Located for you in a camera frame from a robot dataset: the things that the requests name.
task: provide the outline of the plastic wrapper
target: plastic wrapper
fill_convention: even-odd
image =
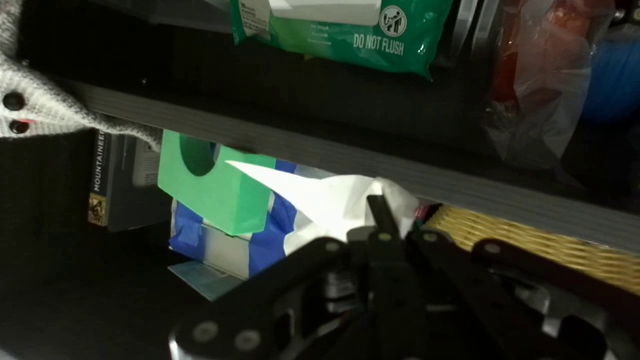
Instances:
[[[381,0],[371,15],[366,6],[366,12],[350,11],[350,4],[363,4],[355,0],[309,3],[313,12],[302,8],[295,15],[291,4],[232,0],[236,42],[256,39],[288,52],[424,76],[450,11],[450,0]]]
[[[590,85],[611,0],[508,0],[488,135],[503,163],[556,168]]]

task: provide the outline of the white cloth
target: white cloth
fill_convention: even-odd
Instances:
[[[7,111],[0,104],[0,138],[56,136],[96,129],[107,135],[141,138],[153,151],[160,151],[160,136],[141,126],[105,120],[89,113],[44,76],[17,64],[12,57],[17,47],[19,11],[22,0],[0,3],[0,101],[5,94],[17,92],[25,104],[22,111]],[[12,120],[27,122],[29,129],[23,135],[14,135],[9,130]]]
[[[283,252],[290,254],[313,238],[329,237],[345,243],[345,235],[360,226],[373,226],[366,197],[381,194],[404,238],[415,218],[417,199],[402,186],[367,176],[304,179],[246,163],[232,163],[233,168],[277,192],[295,211],[294,233],[283,238]]]

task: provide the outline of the dark background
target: dark background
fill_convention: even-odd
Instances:
[[[0,143],[0,351],[19,360],[160,358],[202,302],[166,270],[166,226],[86,225],[91,140]]]
[[[629,184],[638,179],[629,143],[638,140],[628,140],[640,115],[617,126],[579,124],[554,171],[500,161],[482,126],[490,120],[492,47],[468,45],[456,69],[432,67],[427,82],[233,45],[229,35],[150,24],[98,3],[105,0],[29,0],[22,55],[32,69],[640,214]]]

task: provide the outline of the shelf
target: shelf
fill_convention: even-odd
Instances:
[[[492,49],[463,52],[456,69],[432,69],[427,82],[236,47],[227,35],[150,26],[86,0],[37,0],[29,20],[29,64],[65,78],[96,113],[339,175],[383,176],[427,200],[640,252],[640,197],[615,191],[622,176],[582,191],[496,159],[482,130]],[[578,155],[565,166],[582,163]]]
[[[634,214],[281,130],[259,124],[259,119],[232,119],[88,85],[68,85],[68,88],[101,115],[177,130],[219,145],[241,145],[338,175],[392,179],[420,199],[640,252],[640,220]]]

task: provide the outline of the bolt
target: bolt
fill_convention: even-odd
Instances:
[[[328,250],[328,252],[338,252],[339,246],[338,246],[336,243],[325,243],[323,250]]]
[[[438,237],[436,237],[434,233],[424,233],[424,235],[421,235],[421,241],[424,241],[424,243],[438,243]]]
[[[219,328],[216,322],[199,322],[191,337],[193,337],[193,342],[209,342],[218,337]]]
[[[623,11],[623,8],[615,8],[615,12],[614,12],[614,23],[622,23],[623,16],[626,16],[626,11]]]
[[[394,241],[394,237],[387,235],[387,233],[380,233],[380,235],[378,235],[378,241],[380,241],[380,243],[390,243],[390,241]]]
[[[494,245],[494,243],[488,243],[488,245],[483,245],[483,252],[496,256],[496,254],[501,252],[501,248],[498,245]]]
[[[262,342],[262,337],[259,333],[256,331],[244,331],[236,337],[236,349],[239,353],[250,353],[250,351],[256,351]]]

